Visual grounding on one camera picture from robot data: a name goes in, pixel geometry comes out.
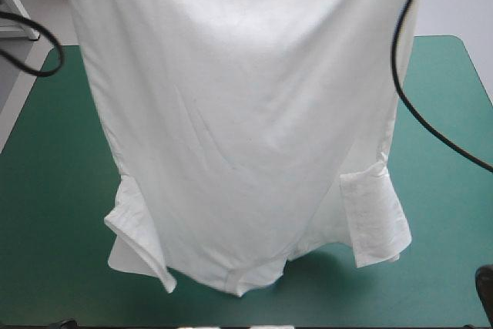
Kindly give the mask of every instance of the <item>white floor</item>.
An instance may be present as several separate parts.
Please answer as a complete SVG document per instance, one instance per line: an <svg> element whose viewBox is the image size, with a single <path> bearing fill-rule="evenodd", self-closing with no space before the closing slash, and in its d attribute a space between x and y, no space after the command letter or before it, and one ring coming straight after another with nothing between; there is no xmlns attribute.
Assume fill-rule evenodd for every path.
<svg viewBox="0 0 493 329"><path fill-rule="evenodd" d="M78 44L67 0L21 0L30 16L52 30L63 45ZM462 39L493 100L493 0L420 0L416 35L455 35ZM0 46L41 68L50 45L44 39L0 41ZM0 151L20 113L34 78L0 62Z"/></svg>

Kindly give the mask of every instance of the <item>white fabric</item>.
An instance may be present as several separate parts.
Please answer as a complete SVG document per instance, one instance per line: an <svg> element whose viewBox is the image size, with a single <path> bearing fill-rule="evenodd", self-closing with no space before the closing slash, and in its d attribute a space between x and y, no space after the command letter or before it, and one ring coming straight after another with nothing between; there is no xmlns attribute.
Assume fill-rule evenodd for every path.
<svg viewBox="0 0 493 329"><path fill-rule="evenodd" d="M241 296L326 243L362 267L411 242L387 171L404 0L70 2L122 176L112 268Z"/></svg>

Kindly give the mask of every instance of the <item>green table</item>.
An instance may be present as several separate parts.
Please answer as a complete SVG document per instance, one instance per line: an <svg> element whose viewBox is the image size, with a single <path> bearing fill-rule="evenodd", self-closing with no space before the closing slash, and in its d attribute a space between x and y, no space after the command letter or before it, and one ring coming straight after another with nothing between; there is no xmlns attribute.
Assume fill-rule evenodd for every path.
<svg viewBox="0 0 493 329"><path fill-rule="evenodd" d="M119 176L87 86L79 47L34 86L0 155L0 321L44 325L488 325L474 273L493 263L493 176L399 108L390 169L413 234L394 264L354 267L328 245L288 263L271 287L242 298L173 271L167 294L151 277L111 270L102 222ZM54 66L51 53L45 67ZM493 162L493 107L452 36L420 37L406 90L453 140Z"/></svg>

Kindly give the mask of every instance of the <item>black cable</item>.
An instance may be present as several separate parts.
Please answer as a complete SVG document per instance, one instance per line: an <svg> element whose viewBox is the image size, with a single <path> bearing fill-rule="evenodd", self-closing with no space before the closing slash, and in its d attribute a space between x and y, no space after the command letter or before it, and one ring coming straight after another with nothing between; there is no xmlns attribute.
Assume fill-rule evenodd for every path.
<svg viewBox="0 0 493 329"><path fill-rule="evenodd" d="M40 25L39 23L32 21L29 18L9 12L0 12L0 18L9 19L11 21L22 23L23 25L27 25L28 27L33 28L34 30L38 31L40 34L45 36L53 44L53 46L56 48L59 54L59 65L57 65L54 69L51 69L49 71L41 71L29 67L24 62L20 61L12 54L7 53L3 49L0 49L0 56L7 59L11 64L15 65L15 67L17 67L18 69L28 73L29 75L34 75L38 77L47 77L54 75L62 68L63 63L65 62L65 54L63 53L62 45L60 44L58 39L45 26Z"/></svg>
<svg viewBox="0 0 493 329"><path fill-rule="evenodd" d="M470 161L476 163L478 166L481 166L483 169L490 171L493 173L493 166L489 163L486 163L479 158L473 156L469 152L462 149L457 144L450 141L449 138L438 132L432 125L430 125L421 114L414 108L414 106L409 102L409 99L406 97L404 91L402 90L401 83L399 81L399 75L397 74L397 45L399 42L399 36L401 35L402 25L404 24L404 20L406 18L407 12L411 7L411 4L414 0L406 0L406 3L399 15L399 20L397 22L397 26L394 32L394 38L392 40L392 50L391 50L391 67L392 67L392 77L394 78L394 85L397 91L397 94L401 98L403 104L409 109L409 112L414 116L414 118L430 133L436 136L440 141L444 144L452 148L455 152L469 159Z"/></svg>

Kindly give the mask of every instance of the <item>hanging shirt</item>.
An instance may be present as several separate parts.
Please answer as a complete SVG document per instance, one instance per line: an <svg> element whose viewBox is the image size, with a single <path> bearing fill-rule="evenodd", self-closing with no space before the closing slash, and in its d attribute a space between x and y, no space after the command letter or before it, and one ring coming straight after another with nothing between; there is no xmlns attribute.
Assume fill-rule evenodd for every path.
<svg viewBox="0 0 493 329"><path fill-rule="evenodd" d="M387 171L405 0L69 1L122 178L112 268L241 296L326 243L362 267L411 242Z"/></svg>

